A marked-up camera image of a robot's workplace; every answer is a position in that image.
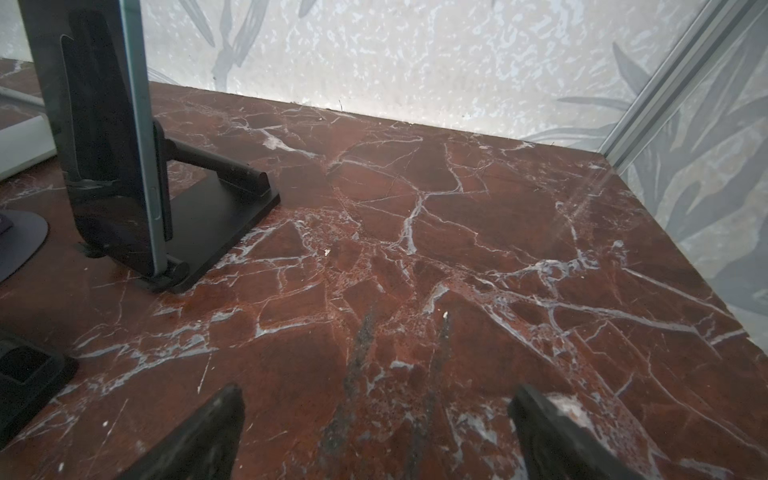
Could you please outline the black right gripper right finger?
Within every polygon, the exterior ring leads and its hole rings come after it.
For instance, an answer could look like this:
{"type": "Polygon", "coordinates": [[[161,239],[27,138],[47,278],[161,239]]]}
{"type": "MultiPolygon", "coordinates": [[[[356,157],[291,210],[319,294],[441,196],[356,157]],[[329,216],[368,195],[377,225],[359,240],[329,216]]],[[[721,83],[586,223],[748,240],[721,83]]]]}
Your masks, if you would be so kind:
{"type": "Polygon", "coordinates": [[[533,386],[520,385],[508,405],[530,479],[640,479],[533,386]]]}

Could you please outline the black block phone stand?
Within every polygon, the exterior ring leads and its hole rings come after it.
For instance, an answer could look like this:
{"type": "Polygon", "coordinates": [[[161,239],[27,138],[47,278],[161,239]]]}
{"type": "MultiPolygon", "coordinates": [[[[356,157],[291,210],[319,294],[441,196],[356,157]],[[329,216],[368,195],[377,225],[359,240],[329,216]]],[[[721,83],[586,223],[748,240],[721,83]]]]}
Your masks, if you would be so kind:
{"type": "Polygon", "coordinates": [[[76,359],[1,330],[1,449],[73,379],[76,359]]]}

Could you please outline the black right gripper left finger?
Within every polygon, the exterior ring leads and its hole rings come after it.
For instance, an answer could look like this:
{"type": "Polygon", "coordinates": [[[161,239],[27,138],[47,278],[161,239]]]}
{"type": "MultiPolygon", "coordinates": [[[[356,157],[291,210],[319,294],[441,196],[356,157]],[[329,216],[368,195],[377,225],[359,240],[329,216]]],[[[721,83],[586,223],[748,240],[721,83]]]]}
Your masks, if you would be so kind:
{"type": "Polygon", "coordinates": [[[240,386],[216,392],[128,469],[121,479],[229,479],[245,419],[240,386]]]}

